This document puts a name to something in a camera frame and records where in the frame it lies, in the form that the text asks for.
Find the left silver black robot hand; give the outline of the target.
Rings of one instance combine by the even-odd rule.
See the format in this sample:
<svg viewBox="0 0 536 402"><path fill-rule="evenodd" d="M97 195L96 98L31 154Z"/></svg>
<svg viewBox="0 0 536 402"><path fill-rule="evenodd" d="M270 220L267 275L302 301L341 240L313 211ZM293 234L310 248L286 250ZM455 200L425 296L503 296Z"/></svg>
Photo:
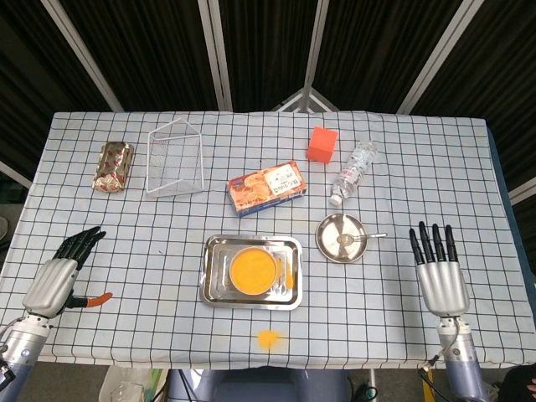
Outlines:
<svg viewBox="0 0 536 402"><path fill-rule="evenodd" d="M98 307L113 297L111 292L100 296L75 296L74 284L93 247L106 236L100 226L84 230L65 239L54 256L44 262L23 299L29 314L48 319L65 309Z"/></svg>

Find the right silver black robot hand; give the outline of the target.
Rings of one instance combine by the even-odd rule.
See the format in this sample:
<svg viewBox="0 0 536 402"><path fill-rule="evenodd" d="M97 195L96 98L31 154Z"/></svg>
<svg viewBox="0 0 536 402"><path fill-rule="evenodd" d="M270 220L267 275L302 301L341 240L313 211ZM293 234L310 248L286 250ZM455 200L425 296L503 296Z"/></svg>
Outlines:
<svg viewBox="0 0 536 402"><path fill-rule="evenodd" d="M415 258L417 278L425 305L437 317L459 317L470 306L464 276L461 272L452 227L445 227L442 241L439 226L432 225L432 237L426 225L419 222L420 240L410 229L410 245Z"/></svg>

